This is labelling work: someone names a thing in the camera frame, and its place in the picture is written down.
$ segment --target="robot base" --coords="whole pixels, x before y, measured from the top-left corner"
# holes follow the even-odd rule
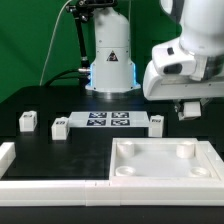
[[[112,99],[126,99],[131,96],[140,95],[142,93],[141,86],[137,84],[135,87],[130,89],[129,91],[124,92],[100,92],[92,89],[90,86],[86,86],[86,94],[96,97],[96,98],[102,98],[107,100]]]

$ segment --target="black cable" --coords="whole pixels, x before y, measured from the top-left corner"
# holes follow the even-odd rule
[[[78,72],[77,69],[70,69],[70,70],[66,70],[64,72],[61,72],[59,73],[58,75],[54,76],[53,78],[51,78],[50,80],[48,80],[44,86],[45,87],[49,87],[51,85],[52,82],[54,82],[55,80],[59,79],[60,77],[64,76],[64,75],[67,75],[69,73],[74,73],[74,72]],[[87,76],[85,75],[80,75],[80,76],[77,76],[77,78],[87,78]]]

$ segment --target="white platform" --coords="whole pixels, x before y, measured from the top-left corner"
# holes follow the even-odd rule
[[[193,158],[176,154],[185,141],[194,144]],[[127,142],[128,149],[122,147]],[[124,166],[133,170],[116,176],[116,169]],[[203,169],[189,175],[195,167],[209,175],[203,176]],[[50,205],[224,206],[224,163],[209,142],[118,138],[112,144],[109,180],[0,182],[0,206]]]
[[[149,127],[149,119],[145,111],[72,112],[69,117],[69,126],[71,128]]]

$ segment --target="black table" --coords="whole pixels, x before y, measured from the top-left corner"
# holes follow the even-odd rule
[[[33,133],[20,133],[19,117],[30,110],[38,112],[38,126]],[[209,104],[201,118],[180,122],[172,102],[148,102],[142,96],[104,100],[83,95],[79,87],[33,86],[0,104],[0,144],[16,143],[16,160],[2,180],[108,179],[112,139],[147,137],[147,128],[72,128],[66,141],[52,141],[55,118],[72,111],[159,114],[165,117],[164,137],[208,140],[223,157],[223,99]],[[223,207],[10,207],[0,208],[0,217],[1,223],[18,222],[19,217],[23,223],[222,223],[222,211]]]

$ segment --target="green backdrop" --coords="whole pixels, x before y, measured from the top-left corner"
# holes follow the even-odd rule
[[[24,86],[39,85],[56,18],[66,0],[1,0],[0,102]],[[175,38],[180,28],[160,9],[159,0],[132,0],[132,60],[138,82],[151,59],[155,44]],[[116,10],[128,17],[129,0],[119,0]],[[83,25],[87,53],[95,57],[93,21]],[[62,14],[44,81],[80,65],[79,46],[71,14]],[[77,85],[75,80],[55,85]]]

